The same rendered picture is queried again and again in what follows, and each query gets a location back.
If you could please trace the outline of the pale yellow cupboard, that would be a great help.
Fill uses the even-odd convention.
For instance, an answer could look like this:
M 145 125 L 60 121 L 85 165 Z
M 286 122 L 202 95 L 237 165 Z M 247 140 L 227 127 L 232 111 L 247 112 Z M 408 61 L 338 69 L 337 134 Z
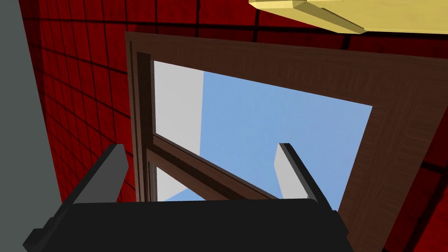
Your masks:
M 448 0 L 248 0 L 278 16 L 344 34 L 448 34 Z

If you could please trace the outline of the brown wooden window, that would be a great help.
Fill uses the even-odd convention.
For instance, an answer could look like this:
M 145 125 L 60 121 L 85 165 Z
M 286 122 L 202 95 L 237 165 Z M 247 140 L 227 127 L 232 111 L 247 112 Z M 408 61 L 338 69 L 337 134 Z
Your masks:
M 380 252 L 448 106 L 448 59 L 126 32 L 135 166 L 206 200 L 272 199 L 155 133 L 153 61 L 372 106 L 339 213 L 355 252 Z

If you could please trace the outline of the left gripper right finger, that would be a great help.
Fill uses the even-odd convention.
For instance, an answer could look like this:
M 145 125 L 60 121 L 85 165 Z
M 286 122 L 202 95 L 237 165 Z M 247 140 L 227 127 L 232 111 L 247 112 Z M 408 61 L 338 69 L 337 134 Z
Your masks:
M 332 210 L 297 152 L 290 143 L 279 143 L 274 168 L 283 199 L 312 199 L 325 209 Z

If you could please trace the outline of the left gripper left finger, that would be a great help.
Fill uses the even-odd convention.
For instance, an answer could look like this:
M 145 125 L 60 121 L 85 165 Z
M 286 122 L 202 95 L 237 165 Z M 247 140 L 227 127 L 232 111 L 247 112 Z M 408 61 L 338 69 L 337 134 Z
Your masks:
M 116 202 L 128 168 L 124 145 L 111 144 L 63 204 Z

